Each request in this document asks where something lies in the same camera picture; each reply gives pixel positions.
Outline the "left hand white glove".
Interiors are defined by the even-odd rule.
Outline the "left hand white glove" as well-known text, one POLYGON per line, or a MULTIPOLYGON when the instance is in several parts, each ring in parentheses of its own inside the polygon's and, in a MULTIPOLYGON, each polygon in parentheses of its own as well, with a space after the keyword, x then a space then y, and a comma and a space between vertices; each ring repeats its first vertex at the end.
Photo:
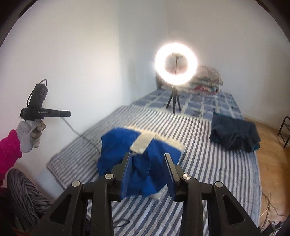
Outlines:
POLYGON ((43 120, 21 121, 17 127, 17 137, 20 141, 20 151, 29 153, 40 145, 40 137, 46 129, 43 120))

